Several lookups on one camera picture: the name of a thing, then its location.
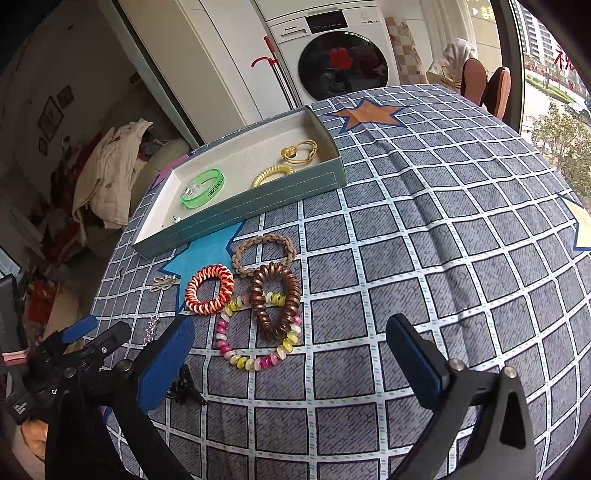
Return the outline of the black hair claw clip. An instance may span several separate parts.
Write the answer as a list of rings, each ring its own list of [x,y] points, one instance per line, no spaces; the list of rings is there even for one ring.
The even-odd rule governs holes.
[[[188,401],[197,402],[198,405],[207,404],[204,396],[195,387],[190,369],[186,363],[179,368],[178,378],[173,381],[166,392],[166,397],[179,404],[185,404]]]

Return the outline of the green translucent bangle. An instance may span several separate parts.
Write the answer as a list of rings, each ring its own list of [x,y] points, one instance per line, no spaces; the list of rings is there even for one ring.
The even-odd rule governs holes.
[[[185,186],[180,195],[181,203],[187,209],[197,209],[221,193],[225,177],[219,169],[201,172]]]

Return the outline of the brown braided hair band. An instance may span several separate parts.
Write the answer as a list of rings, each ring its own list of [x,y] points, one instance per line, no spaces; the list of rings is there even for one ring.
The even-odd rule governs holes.
[[[297,249],[290,237],[267,233],[245,239],[235,248],[231,257],[231,266],[240,278],[245,279],[253,276],[256,268],[253,267],[253,264],[243,266],[242,260],[245,253],[256,249],[260,251],[260,261],[277,260],[283,267],[290,266],[297,257]]]

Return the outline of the silver chain hair clip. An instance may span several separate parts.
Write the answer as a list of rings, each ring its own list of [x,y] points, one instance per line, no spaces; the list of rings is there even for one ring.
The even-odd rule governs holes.
[[[148,343],[155,340],[159,323],[160,323],[160,319],[157,315],[152,316],[147,321],[145,331],[144,331],[144,343],[145,344],[148,344]]]

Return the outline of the cream jacket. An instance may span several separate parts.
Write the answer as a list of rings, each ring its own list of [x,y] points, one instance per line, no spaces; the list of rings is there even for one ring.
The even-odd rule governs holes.
[[[98,142],[74,191],[72,217],[80,226],[84,225],[84,209],[90,209],[107,229],[127,225],[131,190],[143,168],[138,157],[140,144],[152,125],[140,118],[118,129],[110,128]]]

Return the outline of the checked blue tablecloth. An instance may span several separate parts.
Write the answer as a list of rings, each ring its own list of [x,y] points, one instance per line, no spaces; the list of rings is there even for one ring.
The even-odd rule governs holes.
[[[132,358],[147,321],[163,331],[202,266],[261,234],[297,249],[297,347],[278,352],[247,308],[198,317],[186,362],[207,404],[164,400],[151,413],[159,434],[201,479],[387,478],[431,417],[386,342],[401,313],[449,358],[517,370],[535,477],[550,478],[590,417],[590,255],[575,247],[574,192],[514,130],[436,86],[314,111],[346,187],[153,259],[131,246],[145,195],[112,253],[92,312],[100,330],[130,326],[116,357]],[[164,275],[179,285],[150,292]]]

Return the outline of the teal shallow tray box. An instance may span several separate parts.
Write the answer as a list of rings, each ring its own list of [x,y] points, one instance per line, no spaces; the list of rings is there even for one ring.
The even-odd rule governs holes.
[[[280,149],[312,140],[315,158],[294,173],[276,175],[252,188],[264,169],[283,164]],[[221,193],[196,209],[180,200],[192,179],[209,169],[224,176]],[[339,148],[309,107],[276,115],[205,144],[171,164],[165,177],[146,192],[131,246],[151,258],[223,228],[284,205],[346,186]]]

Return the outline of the white cabinet door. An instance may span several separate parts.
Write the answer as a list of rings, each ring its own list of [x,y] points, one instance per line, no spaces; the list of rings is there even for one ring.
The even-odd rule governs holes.
[[[287,111],[267,63],[266,30],[249,1],[182,1],[180,6],[246,124]]]

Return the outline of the brown chair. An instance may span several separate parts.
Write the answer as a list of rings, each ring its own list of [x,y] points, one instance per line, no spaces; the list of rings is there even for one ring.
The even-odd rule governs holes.
[[[491,78],[482,97],[482,104],[487,111],[498,119],[505,115],[512,88],[510,69],[501,66]]]
[[[487,85],[488,75],[484,65],[477,58],[469,58],[463,66],[461,95],[481,106]]]

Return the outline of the cream cloth on chair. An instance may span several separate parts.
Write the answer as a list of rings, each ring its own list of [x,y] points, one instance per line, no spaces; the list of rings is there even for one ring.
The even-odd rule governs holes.
[[[469,58],[476,57],[476,48],[470,41],[456,38],[445,48],[443,57],[429,66],[427,80],[459,93],[464,64]]]

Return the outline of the white washing machine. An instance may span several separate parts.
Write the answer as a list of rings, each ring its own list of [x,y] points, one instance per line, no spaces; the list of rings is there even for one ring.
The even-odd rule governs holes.
[[[400,83],[386,20],[375,1],[257,1],[297,100]]]

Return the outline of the checkered tile panel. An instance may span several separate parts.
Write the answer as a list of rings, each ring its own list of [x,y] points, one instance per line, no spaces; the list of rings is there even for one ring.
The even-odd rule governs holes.
[[[401,84],[427,84],[428,79],[413,34],[405,20],[386,17]]]

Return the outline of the red handled mop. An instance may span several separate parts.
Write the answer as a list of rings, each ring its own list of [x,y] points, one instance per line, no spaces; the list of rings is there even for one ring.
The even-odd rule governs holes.
[[[263,42],[266,44],[266,48],[269,50],[269,53],[266,56],[254,58],[250,66],[254,68],[257,64],[262,62],[266,62],[266,64],[270,66],[270,69],[273,71],[273,76],[276,78],[276,83],[280,86],[281,93],[283,93],[283,97],[286,99],[287,107],[289,107],[290,110],[293,110],[295,107],[297,107],[297,104],[290,92],[290,87],[287,85],[287,80],[284,79],[283,72],[281,72],[280,61],[279,58],[277,58],[273,41],[271,41],[269,35],[264,35]]]

